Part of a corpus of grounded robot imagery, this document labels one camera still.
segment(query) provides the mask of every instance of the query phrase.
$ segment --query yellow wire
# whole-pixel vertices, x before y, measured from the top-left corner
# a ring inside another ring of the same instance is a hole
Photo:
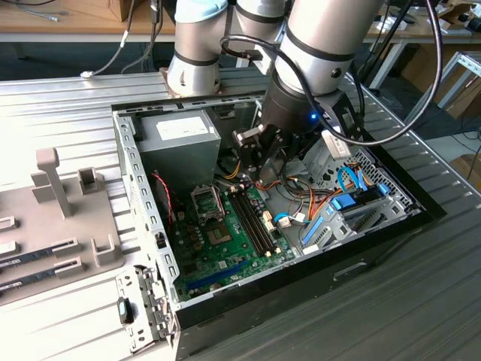
[[[241,168],[241,161],[237,162],[237,166],[235,167],[235,170],[232,172],[230,175],[226,175],[224,179],[234,179],[237,173],[239,172],[239,169]]]

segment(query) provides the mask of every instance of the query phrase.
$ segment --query metal bracket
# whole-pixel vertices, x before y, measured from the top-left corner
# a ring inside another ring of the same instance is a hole
[[[155,269],[131,267],[116,277],[116,286],[119,298],[128,300],[122,302],[122,307],[127,305],[132,313],[133,321],[126,325],[132,353],[145,350],[175,332],[174,317]],[[119,309],[123,323],[125,312]]]

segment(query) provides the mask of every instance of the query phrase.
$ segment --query blue expansion slot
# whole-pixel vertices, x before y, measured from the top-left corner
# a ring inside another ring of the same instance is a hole
[[[193,290],[195,288],[207,286],[208,284],[215,284],[218,280],[226,277],[230,277],[235,275],[240,271],[241,268],[243,268],[249,261],[243,261],[234,267],[231,267],[229,269],[225,269],[224,271],[220,271],[217,273],[214,273],[211,276],[207,276],[204,278],[201,278],[200,280],[192,281],[187,284],[187,289]]]

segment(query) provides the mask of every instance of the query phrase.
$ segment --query blue cable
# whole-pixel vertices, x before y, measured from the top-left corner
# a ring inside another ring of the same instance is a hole
[[[279,222],[281,218],[288,217],[287,213],[279,213],[277,216],[274,217],[274,223]]]
[[[343,167],[340,168],[339,171],[337,171],[337,182],[339,183],[340,188],[343,190],[343,192],[346,192],[346,186],[343,182],[343,171],[345,171],[352,178],[352,181],[354,182],[356,188],[361,188],[361,186],[359,185],[359,179],[357,175],[355,175],[354,171],[351,168]]]
[[[366,186],[366,183],[364,182],[364,176],[362,175],[362,170],[358,170],[358,179],[359,179],[359,186],[362,188],[362,190],[368,190],[368,186]]]

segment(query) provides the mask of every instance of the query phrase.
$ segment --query green circuit board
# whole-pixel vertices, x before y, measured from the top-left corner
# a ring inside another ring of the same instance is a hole
[[[247,196],[251,202],[258,202],[262,210],[267,210],[256,189],[247,190]],[[187,202],[183,220],[175,223],[175,230],[169,237],[180,269],[174,282],[180,301],[248,278],[295,257],[288,241],[278,231],[269,234],[276,251],[270,256],[259,256],[225,193],[221,200],[225,210],[222,222],[200,226],[194,205]],[[210,207],[208,199],[202,202],[202,207]]]

